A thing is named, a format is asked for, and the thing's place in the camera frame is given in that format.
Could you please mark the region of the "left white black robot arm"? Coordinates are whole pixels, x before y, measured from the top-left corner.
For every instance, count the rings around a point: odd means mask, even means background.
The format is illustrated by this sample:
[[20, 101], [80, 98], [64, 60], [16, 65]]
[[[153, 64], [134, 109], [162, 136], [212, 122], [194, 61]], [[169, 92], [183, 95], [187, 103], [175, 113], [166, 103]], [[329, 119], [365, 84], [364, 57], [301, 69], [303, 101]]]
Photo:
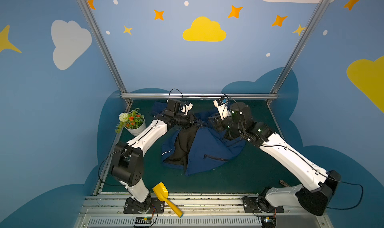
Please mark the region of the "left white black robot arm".
[[174, 126], [189, 128], [197, 124], [193, 113], [167, 116], [160, 114], [138, 136], [126, 143], [119, 142], [114, 149], [110, 174], [130, 193], [131, 199], [139, 204], [146, 202], [149, 190], [144, 175], [144, 156], [155, 142]]

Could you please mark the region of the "navy blue zip jacket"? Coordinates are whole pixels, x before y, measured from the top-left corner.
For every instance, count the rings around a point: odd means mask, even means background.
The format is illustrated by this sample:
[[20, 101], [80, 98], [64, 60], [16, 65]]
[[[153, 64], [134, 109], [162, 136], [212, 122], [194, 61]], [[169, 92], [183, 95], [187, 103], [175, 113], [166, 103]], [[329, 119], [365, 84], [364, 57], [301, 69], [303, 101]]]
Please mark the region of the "navy blue zip jacket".
[[162, 145], [162, 165], [181, 169], [185, 176], [191, 176], [215, 169], [237, 157], [246, 141], [240, 137], [228, 138], [226, 131], [217, 132], [209, 118], [218, 113], [217, 108], [196, 113], [196, 125], [176, 130]]

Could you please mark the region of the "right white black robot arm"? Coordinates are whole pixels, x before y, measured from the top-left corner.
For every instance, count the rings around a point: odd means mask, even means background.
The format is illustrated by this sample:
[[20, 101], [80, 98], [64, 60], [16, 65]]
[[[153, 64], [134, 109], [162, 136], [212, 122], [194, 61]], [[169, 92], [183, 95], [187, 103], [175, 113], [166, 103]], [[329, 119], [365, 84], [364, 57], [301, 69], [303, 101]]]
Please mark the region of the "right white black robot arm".
[[243, 102], [229, 104], [226, 97], [213, 101], [218, 114], [213, 117], [216, 130], [225, 130], [230, 138], [241, 138], [269, 154], [300, 184], [288, 188], [265, 188], [256, 199], [257, 209], [271, 213], [284, 206], [301, 207], [322, 216], [336, 192], [341, 175], [314, 164], [286, 143], [266, 124], [253, 120], [251, 109]]

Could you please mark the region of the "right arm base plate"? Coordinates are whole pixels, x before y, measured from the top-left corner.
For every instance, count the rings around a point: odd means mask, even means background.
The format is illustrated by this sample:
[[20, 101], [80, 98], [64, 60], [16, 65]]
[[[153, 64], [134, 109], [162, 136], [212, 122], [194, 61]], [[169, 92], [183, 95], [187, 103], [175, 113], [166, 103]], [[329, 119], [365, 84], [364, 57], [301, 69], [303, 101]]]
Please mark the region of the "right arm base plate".
[[259, 199], [258, 197], [242, 198], [243, 208], [246, 214], [250, 213], [284, 213], [285, 210], [282, 206], [273, 207], [264, 198]]

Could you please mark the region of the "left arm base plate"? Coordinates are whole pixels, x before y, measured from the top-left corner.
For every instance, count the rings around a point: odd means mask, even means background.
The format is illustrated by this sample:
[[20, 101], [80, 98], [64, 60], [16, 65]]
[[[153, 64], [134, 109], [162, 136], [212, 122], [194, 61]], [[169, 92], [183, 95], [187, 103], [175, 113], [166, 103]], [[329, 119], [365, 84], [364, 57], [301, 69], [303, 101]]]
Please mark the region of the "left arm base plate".
[[155, 213], [163, 214], [165, 202], [161, 202], [158, 198], [148, 196], [143, 203], [136, 201], [133, 198], [126, 200], [123, 213], [124, 214], [148, 214], [155, 211]]

